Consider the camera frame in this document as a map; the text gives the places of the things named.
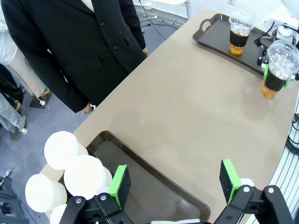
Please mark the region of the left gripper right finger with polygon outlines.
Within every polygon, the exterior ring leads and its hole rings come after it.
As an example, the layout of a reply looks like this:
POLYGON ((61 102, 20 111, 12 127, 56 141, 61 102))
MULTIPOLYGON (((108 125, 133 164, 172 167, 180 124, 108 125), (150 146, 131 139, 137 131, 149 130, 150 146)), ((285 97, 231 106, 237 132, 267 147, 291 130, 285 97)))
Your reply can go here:
POLYGON ((242 184, 230 159, 221 161, 219 180, 226 207, 217 224, 237 224, 244 214, 251 214, 260 224, 292 224, 293 219, 281 190, 268 185, 263 190, 242 184))

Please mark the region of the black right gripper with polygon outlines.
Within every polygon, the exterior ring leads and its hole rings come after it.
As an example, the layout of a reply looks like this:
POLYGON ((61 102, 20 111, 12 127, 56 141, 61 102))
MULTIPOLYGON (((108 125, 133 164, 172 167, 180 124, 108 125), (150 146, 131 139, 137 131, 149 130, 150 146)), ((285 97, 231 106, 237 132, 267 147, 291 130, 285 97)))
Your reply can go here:
MULTIPOLYGON (((269 72, 269 61, 267 57, 267 50, 268 47, 261 43, 260 38, 257 38, 254 40, 255 45, 258 47, 258 57, 257 57, 257 65, 261 65, 261 69, 264 71, 263 74, 263 80, 265 81, 268 76, 269 72)), ((290 84, 290 82, 294 81, 296 78, 296 75, 291 75, 285 82, 284 87, 287 88, 290 84)))

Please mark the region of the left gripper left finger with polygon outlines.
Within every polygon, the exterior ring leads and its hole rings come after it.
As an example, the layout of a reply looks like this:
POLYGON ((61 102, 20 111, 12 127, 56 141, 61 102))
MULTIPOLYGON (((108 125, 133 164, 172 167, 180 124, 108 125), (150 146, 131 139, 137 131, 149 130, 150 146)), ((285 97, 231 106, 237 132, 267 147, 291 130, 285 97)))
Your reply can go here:
POLYGON ((131 187, 127 165, 119 165, 107 193, 87 200, 73 196, 60 219, 61 224, 131 224, 124 208, 131 187))

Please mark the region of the person right hand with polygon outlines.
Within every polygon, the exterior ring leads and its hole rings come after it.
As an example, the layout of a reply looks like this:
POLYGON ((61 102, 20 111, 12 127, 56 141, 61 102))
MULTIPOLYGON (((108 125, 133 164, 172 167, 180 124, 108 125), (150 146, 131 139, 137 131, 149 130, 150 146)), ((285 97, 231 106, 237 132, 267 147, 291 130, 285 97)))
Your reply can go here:
POLYGON ((87 106, 81 110, 83 114, 90 114, 96 109, 96 105, 88 103, 87 106))

